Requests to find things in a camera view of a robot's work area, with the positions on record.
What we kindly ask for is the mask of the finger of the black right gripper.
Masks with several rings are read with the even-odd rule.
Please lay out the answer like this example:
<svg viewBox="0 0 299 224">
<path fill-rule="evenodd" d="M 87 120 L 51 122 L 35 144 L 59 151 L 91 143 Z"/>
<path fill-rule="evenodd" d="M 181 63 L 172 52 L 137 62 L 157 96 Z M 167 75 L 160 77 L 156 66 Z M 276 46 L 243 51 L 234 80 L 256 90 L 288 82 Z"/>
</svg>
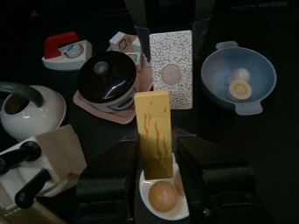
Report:
<svg viewBox="0 0 299 224">
<path fill-rule="evenodd" d="M 193 15 L 191 20 L 192 33 L 192 53 L 199 55 L 204 45 L 207 30 L 210 27 L 211 13 L 215 0 L 192 0 L 193 1 Z"/>
<path fill-rule="evenodd" d="M 151 60 L 151 50 L 149 50 L 151 32 L 147 27 L 145 0 L 124 0 L 124 2 L 133 21 L 135 32 L 143 47 L 144 56 L 147 57 L 147 60 Z"/>
</svg>

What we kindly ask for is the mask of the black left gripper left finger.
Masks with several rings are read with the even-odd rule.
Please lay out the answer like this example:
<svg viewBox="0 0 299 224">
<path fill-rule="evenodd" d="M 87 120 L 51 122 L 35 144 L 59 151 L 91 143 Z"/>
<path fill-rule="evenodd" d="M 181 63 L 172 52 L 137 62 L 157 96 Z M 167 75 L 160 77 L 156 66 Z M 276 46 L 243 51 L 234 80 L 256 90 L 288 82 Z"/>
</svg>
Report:
<svg viewBox="0 0 299 224">
<path fill-rule="evenodd" d="M 137 167 L 133 130 L 93 159 L 79 176 L 75 224 L 135 224 Z"/>
</svg>

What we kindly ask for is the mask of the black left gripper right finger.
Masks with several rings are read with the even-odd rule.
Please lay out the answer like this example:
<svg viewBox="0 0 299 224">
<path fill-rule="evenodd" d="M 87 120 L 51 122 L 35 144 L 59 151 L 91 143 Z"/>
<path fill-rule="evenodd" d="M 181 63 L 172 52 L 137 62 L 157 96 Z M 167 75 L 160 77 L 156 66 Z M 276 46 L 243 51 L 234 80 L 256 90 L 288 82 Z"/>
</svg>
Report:
<svg viewBox="0 0 299 224">
<path fill-rule="evenodd" d="M 227 149 L 184 129 L 172 131 L 191 224 L 272 224 L 254 170 Z"/>
</svg>

